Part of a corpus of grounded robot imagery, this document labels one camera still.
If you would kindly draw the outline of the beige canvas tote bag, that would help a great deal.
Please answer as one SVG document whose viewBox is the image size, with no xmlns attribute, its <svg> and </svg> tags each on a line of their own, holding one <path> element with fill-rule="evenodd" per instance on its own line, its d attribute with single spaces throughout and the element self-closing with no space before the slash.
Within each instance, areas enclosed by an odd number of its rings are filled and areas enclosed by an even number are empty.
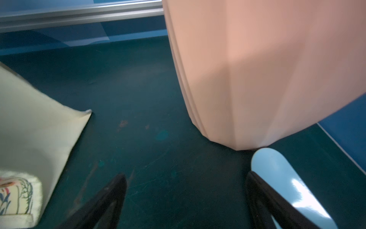
<svg viewBox="0 0 366 229">
<path fill-rule="evenodd" d="M 91 117 L 1 65 L 1 228 L 35 227 Z"/>
</svg>

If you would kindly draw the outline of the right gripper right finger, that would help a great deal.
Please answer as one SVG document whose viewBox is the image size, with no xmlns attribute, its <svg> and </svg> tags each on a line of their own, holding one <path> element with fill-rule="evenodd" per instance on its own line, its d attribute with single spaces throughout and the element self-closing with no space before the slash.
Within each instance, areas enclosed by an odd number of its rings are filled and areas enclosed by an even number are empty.
<svg viewBox="0 0 366 229">
<path fill-rule="evenodd" d="M 246 177 L 246 194 L 254 227 L 275 229 L 318 229 L 255 172 Z"/>
</svg>

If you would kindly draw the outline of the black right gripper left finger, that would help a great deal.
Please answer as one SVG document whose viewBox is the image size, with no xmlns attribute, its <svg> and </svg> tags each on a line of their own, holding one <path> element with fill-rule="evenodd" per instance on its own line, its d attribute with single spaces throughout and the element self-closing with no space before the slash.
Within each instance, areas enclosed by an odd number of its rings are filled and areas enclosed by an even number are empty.
<svg viewBox="0 0 366 229">
<path fill-rule="evenodd" d="M 57 229 L 116 229 L 127 192 L 125 174 L 115 176 Z"/>
</svg>

